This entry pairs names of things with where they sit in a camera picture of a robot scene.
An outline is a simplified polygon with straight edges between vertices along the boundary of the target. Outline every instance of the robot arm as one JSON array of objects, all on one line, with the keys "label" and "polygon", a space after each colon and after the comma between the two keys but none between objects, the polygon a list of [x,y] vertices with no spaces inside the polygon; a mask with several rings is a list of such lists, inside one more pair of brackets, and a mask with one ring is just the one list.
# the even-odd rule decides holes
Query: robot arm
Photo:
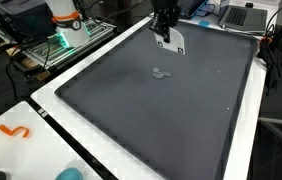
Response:
[{"label": "robot arm", "polygon": [[182,7],[178,6],[179,0],[151,0],[154,9],[154,20],[150,30],[163,37],[170,43],[170,27],[178,23]]}]

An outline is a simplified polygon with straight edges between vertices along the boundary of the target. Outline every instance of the desk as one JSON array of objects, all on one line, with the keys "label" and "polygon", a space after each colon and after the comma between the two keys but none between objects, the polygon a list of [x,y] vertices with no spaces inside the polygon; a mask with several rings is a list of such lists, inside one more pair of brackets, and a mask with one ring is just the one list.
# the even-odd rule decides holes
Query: desk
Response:
[{"label": "desk", "polygon": [[22,133],[10,137],[0,131],[0,171],[8,179],[55,179],[69,167],[79,169],[85,179],[101,179],[26,102],[1,115],[1,124],[30,129],[27,139]]},{"label": "desk", "polygon": [[[255,7],[267,9],[269,11],[268,19],[278,8],[274,6],[270,7],[269,5],[258,6],[257,3],[255,3]],[[220,29],[217,26],[217,19],[216,17],[213,17],[213,15],[203,19],[210,21],[211,28]],[[186,22],[197,24],[203,19],[196,17],[194,20]],[[31,98],[46,110],[51,117],[63,126],[117,178],[122,180],[152,180],[163,178],[62,102],[56,95],[54,95],[54,91],[137,29],[142,27],[149,20],[150,18],[145,18],[140,21],[138,24],[31,95]],[[234,132],[232,147],[224,176],[224,179],[226,180],[241,180],[246,179],[247,177],[265,74],[266,70],[263,66],[263,62],[255,57],[250,69]]]}]

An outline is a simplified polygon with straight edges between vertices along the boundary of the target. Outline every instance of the black floor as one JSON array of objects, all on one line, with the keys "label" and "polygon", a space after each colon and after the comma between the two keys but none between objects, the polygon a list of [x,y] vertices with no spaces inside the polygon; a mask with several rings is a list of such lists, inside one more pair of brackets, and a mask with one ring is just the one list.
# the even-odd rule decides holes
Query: black floor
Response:
[{"label": "black floor", "polygon": [[[135,17],[133,22],[138,22],[140,20],[139,16],[147,15],[151,11],[150,0],[145,0],[141,6],[134,9],[133,14]],[[12,86],[5,72],[7,62],[8,58],[6,55],[0,55],[0,114],[16,105]],[[22,77],[15,70],[13,72],[19,78]],[[26,101],[29,100],[30,95],[36,89],[44,85],[43,82],[38,81],[30,83],[17,82],[16,84],[19,98]],[[282,141],[258,124],[254,144],[248,179],[282,180]]]}]

